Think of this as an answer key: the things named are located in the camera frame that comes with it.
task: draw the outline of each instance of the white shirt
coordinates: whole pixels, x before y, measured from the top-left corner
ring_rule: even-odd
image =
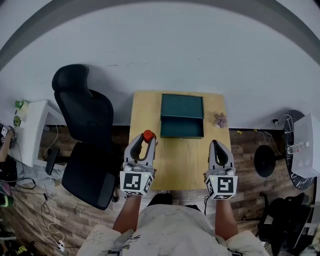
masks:
[[[156,204],[140,214],[136,232],[124,234],[96,225],[78,256],[269,256],[250,232],[227,241],[215,235],[205,215],[181,205]]]

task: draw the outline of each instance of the white cable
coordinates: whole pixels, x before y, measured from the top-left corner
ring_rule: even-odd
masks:
[[[281,117],[279,118],[279,122],[280,122],[280,120],[281,120],[283,117],[286,117],[286,116],[288,116],[288,117],[291,118],[292,129],[291,129],[291,127],[290,127],[290,129],[294,132],[294,131],[295,131],[295,129],[294,129],[294,120],[293,120],[293,118],[291,117],[291,115],[289,115],[289,114],[284,114],[283,116],[281,116]]]
[[[28,217],[26,217],[22,212],[20,212],[20,214],[23,215],[27,220],[33,221],[34,224],[35,224],[35,225],[38,227],[38,229],[40,230],[41,234],[42,234],[45,238],[51,238],[51,239],[56,243],[56,245],[57,245],[58,247],[60,247],[60,244],[57,243],[56,240],[55,240],[51,235],[45,235],[45,234],[42,232],[41,228],[38,226],[38,224],[35,222],[35,220],[34,220],[33,218],[28,218]]]
[[[271,139],[272,139],[272,141],[273,141],[273,144],[274,144],[274,147],[275,147],[276,151],[277,151],[280,155],[282,155],[282,154],[279,152],[278,148],[277,148],[277,145],[276,145],[276,143],[275,143],[274,137],[273,137],[269,132],[267,132],[267,131],[264,131],[264,132],[257,131],[257,133],[259,133],[259,134],[262,134],[262,135],[263,135],[264,143],[265,143],[265,144],[267,144],[267,145],[269,145],[269,143],[270,143],[270,141],[271,141]],[[265,134],[267,134],[267,135],[269,135],[269,136],[270,136],[270,138],[269,138],[269,141],[268,141],[268,142],[266,141]]]
[[[62,238],[61,242],[63,242],[63,240],[65,239],[65,235],[64,235],[64,233],[62,233],[61,231],[58,231],[58,232],[51,232],[51,230],[50,230],[50,228],[49,228],[49,227],[50,227],[50,225],[55,225],[55,224],[56,224],[57,218],[56,218],[55,210],[54,210],[54,208],[53,208],[53,206],[52,206],[52,204],[51,204],[51,202],[50,202],[50,200],[49,200],[49,196],[48,196],[48,193],[47,193],[46,184],[44,184],[44,190],[45,190],[46,198],[47,198],[47,200],[48,200],[48,202],[49,202],[49,204],[50,204],[50,206],[51,206],[51,209],[52,209],[52,211],[53,211],[53,215],[54,215],[54,222],[49,223],[49,224],[48,224],[48,226],[47,226],[47,228],[48,228],[48,230],[49,230],[49,232],[50,232],[51,234],[58,234],[58,233],[61,233],[61,234],[63,235],[63,238]]]
[[[52,144],[44,151],[42,157],[45,156],[45,154],[47,153],[48,149],[50,149],[50,148],[53,146],[53,144],[55,144],[55,142],[56,142],[56,140],[57,140],[57,138],[58,138],[58,135],[59,135],[58,126],[55,125],[55,128],[56,128],[56,137],[55,137],[54,141],[52,142]]]
[[[282,154],[279,152],[278,148],[277,148],[277,145],[276,145],[276,143],[275,143],[274,137],[273,137],[269,132],[267,132],[267,131],[265,131],[265,133],[268,134],[268,135],[270,135],[270,138],[271,138],[272,141],[273,141],[275,150],[276,150],[280,155],[282,155]]]

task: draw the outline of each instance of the bottle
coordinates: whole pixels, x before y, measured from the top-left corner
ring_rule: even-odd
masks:
[[[302,149],[309,147],[309,142],[299,142],[297,144],[291,145],[287,148],[287,153],[292,155],[293,153],[300,152]]]

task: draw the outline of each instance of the wooden table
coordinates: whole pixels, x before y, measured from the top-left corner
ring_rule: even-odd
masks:
[[[203,97],[204,137],[202,139],[160,138],[160,112],[162,94],[180,94]],[[217,128],[214,114],[226,114],[224,97],[221,94],[175,91],[137,91],[134,93],[130,137],[149,129],[158,139],[153,167],[157,169],[152,183],[153,190],[198,190],[205,189],[203,173],[208,170],[209,145],[212,140],[222,142],[231,149],[229,128]]]

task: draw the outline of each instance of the green drawer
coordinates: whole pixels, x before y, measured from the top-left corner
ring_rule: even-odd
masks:
[[[162,94],[161,138],[201,139],[204,137],[202,97]]]

